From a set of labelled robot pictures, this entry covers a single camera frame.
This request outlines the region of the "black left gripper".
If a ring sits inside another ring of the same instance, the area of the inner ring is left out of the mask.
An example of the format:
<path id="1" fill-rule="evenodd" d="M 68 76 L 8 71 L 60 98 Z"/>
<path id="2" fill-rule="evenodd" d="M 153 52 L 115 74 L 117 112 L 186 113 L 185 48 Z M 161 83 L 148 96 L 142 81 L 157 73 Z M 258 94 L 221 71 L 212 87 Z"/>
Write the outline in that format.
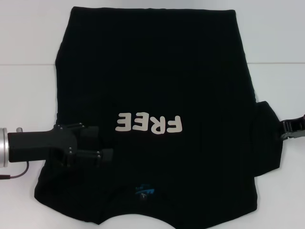
<path id="1" fill-rule="evenodd" d="M 67 166 L 100 167 L 113 158 L 113 149 L 77 150 L 77 143 L 98 141 L 99 127 L 83 123 L 56 124 L 43 132 L 8 133 L 8 161 L 56 159 Z"/>

